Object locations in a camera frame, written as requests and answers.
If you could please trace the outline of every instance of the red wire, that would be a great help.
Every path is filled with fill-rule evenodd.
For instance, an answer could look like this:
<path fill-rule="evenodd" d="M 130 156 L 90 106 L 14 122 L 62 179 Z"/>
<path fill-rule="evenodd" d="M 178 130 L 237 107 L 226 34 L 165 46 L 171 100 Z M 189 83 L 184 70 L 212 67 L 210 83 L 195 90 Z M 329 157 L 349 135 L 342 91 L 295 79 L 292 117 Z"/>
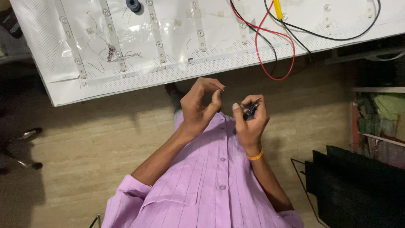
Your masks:
<path fill-rule="evenodd" d="M 282 33 L 279 33 L 279 32 L 275 32 L 275 31 L 271 31 L 271 30 L 268 30 L 268 29 L 265 29 L 265 28 L 262 28 L 262 27 L 261 27 L 262 24 L 263 24 L 263 22 L 264 22 L 264 20 L 265 20 L 266 17 L 267 17 L 267 13 L 266 13 L 266 15 L 264 16 L 264 18 L 263 18 L 262 22 L 260 23 L 260 25 L 259 25 L 259 26 L 255 26 L 254 24 L 251 24 L 251 23 L 245 21 L 245 20 L 244 20 L 243 18 L 241 18 L 240 16 L 238 16 L 238 14 L 235 12 L 235 10 L 234 10 L 233 8 L 232 8 L 232 10 L 233 10 L 233 12 L 235 13 L 235 15 L 236 15 L 241 21 L 243 21 L 243 22 L 249 24 L 249 25 L 252 26 L 253 28 L 257 28 L 257 29 L 258 29 L 258 30 L 256 30 L 256 37 L 255 37 L 256 53 L 257 53 L 257 57 L 259 58 L 260 65 L 262 65 L 262 68 L 263 68 L 264 72 L 267 74 L 267 76 L 269 76 L 271 79 L 276 80 L 276 81 L 281 81 L 281 80 L 285 79 L 285 78 L 290 74 L 291 69 L 292 69 L 292 67 L 293 67 L 293 65 L 294 65 L 294 59 L 295 59 L 295 45 L 294 45 L 294 41 L 292 41 L 292 39 L 291 39 L 289 36 L 285 35 L 285 34 L 282 34 Z M 258 48 L 257 48 L 257 35 L 258 35 L 258 33 L 259 33 L 259 29 L 261 29 L 261 30 L 263 30 L 263 31 L 266 31 L 266 32 L 271 32 L 271 33 L 274 33 L 274 34 L 278 34 L 278 35 L 287 37 L 287 38 L 289 38 L 290 41 L 291 41 L 291 44 L 292 44 L 292 51 L 293 51 L 291 67 L 290 67 L 290 70 L 288 71 L 288 73 L 287 73 L 284 77 L 282 77 L 282 78 L 274 78 L 274 77 L 272 77 L 271 75 L 269 75 L 269 73 L 267 73 L 266 69 L 265 69 L 264 66 L 263 66 L 263 63 L 262 63 L 262 60 L 260 59 L 259 51 L 258 51 Z"/>

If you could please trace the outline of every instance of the lavender shirt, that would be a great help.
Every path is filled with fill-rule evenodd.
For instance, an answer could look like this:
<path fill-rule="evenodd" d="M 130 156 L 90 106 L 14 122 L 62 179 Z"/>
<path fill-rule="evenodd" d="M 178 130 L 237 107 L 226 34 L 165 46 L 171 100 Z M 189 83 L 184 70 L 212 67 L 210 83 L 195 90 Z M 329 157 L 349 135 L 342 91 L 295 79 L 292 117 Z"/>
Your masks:
<path fill-rule="evenodd" d="M 177 119 L 175 128 L 183 121 Z M 107 202 L 103 228 L 301 228 L 294 211 L 275 212 L 232 131 L 217 113 L 153 186 L 127 175 Z"/>

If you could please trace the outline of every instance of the man's right hand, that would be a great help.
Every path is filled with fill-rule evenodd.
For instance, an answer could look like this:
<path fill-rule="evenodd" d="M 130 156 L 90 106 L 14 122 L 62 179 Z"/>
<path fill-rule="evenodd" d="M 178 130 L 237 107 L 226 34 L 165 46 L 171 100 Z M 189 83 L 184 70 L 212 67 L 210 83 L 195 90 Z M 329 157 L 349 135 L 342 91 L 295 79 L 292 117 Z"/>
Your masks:
<path fill-rule="evenodd" d="M 259 98 L 260 100 L 258 101 L 257 110 L 253 119 L 245 121 L 243 119 L 243 111 L 248 110 L 250 104 Z M 269 121 L 263 95 L 247 96 L 242 101 L 241 105 L 237 103 L 233 104 L 232 109 L 233 117 L 236 121 L 236 132 L 246 155 L 249 157 L 257 156 L 262 150 L 260 138 Z"/>
<path fill-rule="evenodd" d="M 191 140 L 199 136 L 208 126 L 215 113 L 222 107 L 221 93 L 225 89 L 218 80 L 200 77 L 190 91 L 181 99 L 184 121 L 181 129 Z M 203 97 L 207 92 L 214 92 L 208 107 L 203 106 Z"/>

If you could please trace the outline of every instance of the man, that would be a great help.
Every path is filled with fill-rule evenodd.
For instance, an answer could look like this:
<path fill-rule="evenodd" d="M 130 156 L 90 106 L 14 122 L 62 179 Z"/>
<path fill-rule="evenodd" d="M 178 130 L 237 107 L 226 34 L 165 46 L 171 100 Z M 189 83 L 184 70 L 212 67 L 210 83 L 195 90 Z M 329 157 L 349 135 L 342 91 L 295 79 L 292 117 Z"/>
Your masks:
<path fill-rule="evenodd" d="M 233 119 L 218 112 L 224 89 L 216 79 L 197 80 L 181 99 L 174 134 L 108 200 L 104 228 L 304 226 L 262 156 L 269 121 L 264 97 L 234 104 Z M 168 92 L 176 104 L 179 93 Z M 207 92 L 212 102 L 204 107 Z M 259 98 L 253 119 L 245 121 L 243 109 Z"/>

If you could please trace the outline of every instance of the orange wristband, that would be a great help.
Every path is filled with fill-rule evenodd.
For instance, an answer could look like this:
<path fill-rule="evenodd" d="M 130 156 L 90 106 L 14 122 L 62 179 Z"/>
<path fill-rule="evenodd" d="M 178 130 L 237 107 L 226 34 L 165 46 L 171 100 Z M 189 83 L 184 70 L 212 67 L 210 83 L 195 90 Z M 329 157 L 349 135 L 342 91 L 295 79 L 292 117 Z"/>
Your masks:
<path fill-rule="evenodd" d="M 254 157 L 249 157 L 249 156 L 247 156 L 247 158 L 248 158 L 249 160 L 251 160 L 251 161 L 255 161 L 255 160 L 261 158 L 262 156 L 263 156 L 263 149 L 260 151 L 259 155 L 254 156 Z"/>

